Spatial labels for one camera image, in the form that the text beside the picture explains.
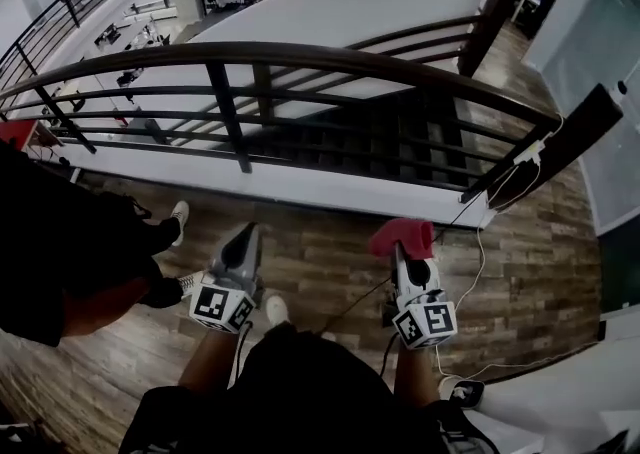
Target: desk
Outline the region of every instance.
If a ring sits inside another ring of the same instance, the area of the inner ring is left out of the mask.
[[[516,19],[518,18],[518,15],[522,10],[522,6],[524,6],[524,1],[529,1],[530,3],[535,4],[536,6],[540,6],[539,0],[520,0],[520,2],[518,3],[518,7],[516,8],[516,11],[513,13],[513,16],[511,17],[511,22],[515,22]]]

